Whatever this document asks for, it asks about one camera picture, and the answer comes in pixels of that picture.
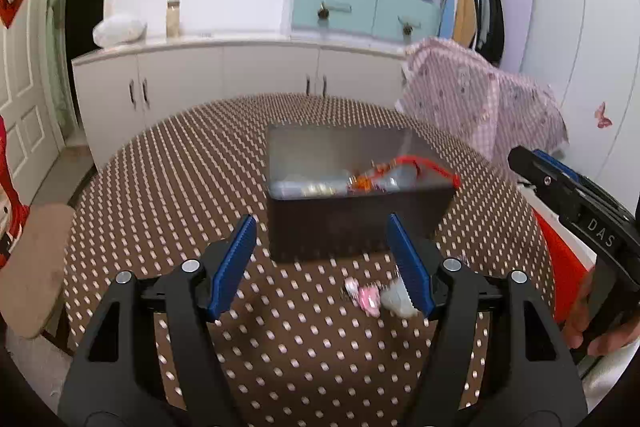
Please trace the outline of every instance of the butterfly decal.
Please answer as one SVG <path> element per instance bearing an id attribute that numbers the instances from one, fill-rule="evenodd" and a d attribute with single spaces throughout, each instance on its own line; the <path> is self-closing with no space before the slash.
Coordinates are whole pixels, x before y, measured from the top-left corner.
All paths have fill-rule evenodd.
<path id="1" fill-rule="evenodd" d="M 613 125 L 613 122 L 610 121 L 609 118 L 604 116 L 605 109 L 606 105 L 604 102 L 602 102 L 600 104 L 600 107 L 597 108 L 595 114 L 593 115 L 598 120 L 598 129 L 604 129 Z"/>

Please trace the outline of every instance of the light blue drawer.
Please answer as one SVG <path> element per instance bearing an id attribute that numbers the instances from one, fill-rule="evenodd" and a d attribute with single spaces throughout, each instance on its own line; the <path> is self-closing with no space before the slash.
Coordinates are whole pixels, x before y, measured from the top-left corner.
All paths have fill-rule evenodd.
<path id="1" fill-rule="evenodd" d="M 318 16 L 322 4 L 329 10 L 326 20 Z M 376 0 L 293 0 L 291 27 L 371 35 L 375 13 Z"/>
<path id="2" fill-rule="evenodd" d="M 412 26 L 410 36 L 404 25 Z M 421 0 L 378 0 L 373 36 L 378 39 L 419 42 L 434 37 L 440 27 L 440 7 Z"/>

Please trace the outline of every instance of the table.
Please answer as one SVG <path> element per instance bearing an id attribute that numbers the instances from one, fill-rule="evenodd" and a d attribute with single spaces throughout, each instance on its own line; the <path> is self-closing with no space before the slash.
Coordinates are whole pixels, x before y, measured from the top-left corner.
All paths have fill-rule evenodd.
<path id="1" fill-rule="evenodd" d="M 258 220 L 258 243 L 232 309 L 209 330 L 231 392 L 249 425 L 391 425 L 401 418 L 428 357 L 435 324 L 383 311 L 367 317 L 340 299 L 347 276 L 388 282 L 388 252 L 322 263 L 276 264 L 269 252 L 265 131 L 270 123 L 412 128 L 460 174 L 462 188 L 435 232 L 443 255 L 503 276 L 525 271 L 554 302 L 546 244 L 529 205 L 461 141 L 373 105 L 295 94 L 201 105 L 121 149 L 84 190 L 65 257 L 64 296 L 78 345 L 100 296 L 120 270 L 170 272 L 229 235 L 241 214 Z M 156 342 L 170 403 L 184 407 L 165 317 Z M 461 407 L 476 401 L 488 337 L 479 314 Z"/>

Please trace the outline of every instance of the blue gripper pad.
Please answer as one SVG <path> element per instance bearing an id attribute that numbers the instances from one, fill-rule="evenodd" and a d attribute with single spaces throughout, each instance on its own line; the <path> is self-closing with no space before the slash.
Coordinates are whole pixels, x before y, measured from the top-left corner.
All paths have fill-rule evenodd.
<path id="1" fill-rule="evenodd" d="M 559 171 L 564 172 L 564 174 L 569 176 L 574 182 L 580 183 L 580 174 L 578 174 L 575 171 L 572 171 L 564 163 L 562 163 L 561 161 L 556 160 L 553 156 L 548 155 L 546 152 L 544 152 L 544 151 L 542 151 L 540 149 L 534 150 L 533 154 L 535 154 L 541 160 L 545 160 L 545 161 L 551 163 L 551 165 L 553 165 Z"/>
<path id="2" fill-rule="evenodd" d="M 431 278 L 396 214 L 391 214 L 387 221 L 386 242 L 396 258 L 412 304 L 429 316 L 435 308 L 431 298 Z"/>
<path id="3" fill-rule="evenodd" d="M 238 224 L 234 237 L 226 249 L 225 258 L 211 280 L 209 315 L 215 319 L 231 308 L 244 268 L 254 252 L 257 227 L 255 219 L 247 216 Z"/>

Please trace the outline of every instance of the white pillow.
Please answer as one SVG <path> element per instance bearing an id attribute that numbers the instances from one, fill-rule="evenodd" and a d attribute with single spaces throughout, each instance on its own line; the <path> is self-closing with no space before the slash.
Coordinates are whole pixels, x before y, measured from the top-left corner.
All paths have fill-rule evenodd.
<path id="1" fill-rule="evenodd" d="M 137 41 L 146 30 L 146 23 L 124 13 L 103 20 L 94 28 L 94 42 L 101 48 L 109 48 L 121 42 Z"/>

